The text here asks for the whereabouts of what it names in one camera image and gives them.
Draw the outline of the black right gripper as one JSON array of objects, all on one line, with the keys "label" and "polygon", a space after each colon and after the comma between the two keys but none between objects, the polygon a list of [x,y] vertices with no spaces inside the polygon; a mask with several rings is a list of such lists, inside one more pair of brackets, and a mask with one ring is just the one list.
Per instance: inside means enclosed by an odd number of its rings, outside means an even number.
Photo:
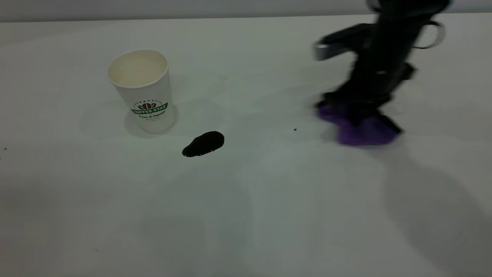
[{"label": "black right gripper", "polygon": [[393,92],[410,80],[415,67],[408,63],[412,46],[362,46],[346,81],[346,118],[363,125],[383,125],[380,108]]}]

